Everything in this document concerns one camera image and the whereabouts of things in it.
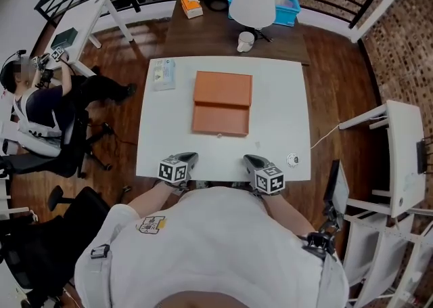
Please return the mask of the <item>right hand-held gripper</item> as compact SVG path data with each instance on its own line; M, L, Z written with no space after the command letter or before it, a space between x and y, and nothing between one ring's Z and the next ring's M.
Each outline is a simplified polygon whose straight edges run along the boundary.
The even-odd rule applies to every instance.
M253 194L274 196L285 189L283 171L271 161L253 154L246 154L243 159Z

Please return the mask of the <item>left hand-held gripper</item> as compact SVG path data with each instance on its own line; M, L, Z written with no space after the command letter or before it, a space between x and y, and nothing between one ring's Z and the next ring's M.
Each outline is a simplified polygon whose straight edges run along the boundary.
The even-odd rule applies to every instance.
M197 152L170 155L159 162L158 178L172 185L186 184L191 179L191 171L197 162Z

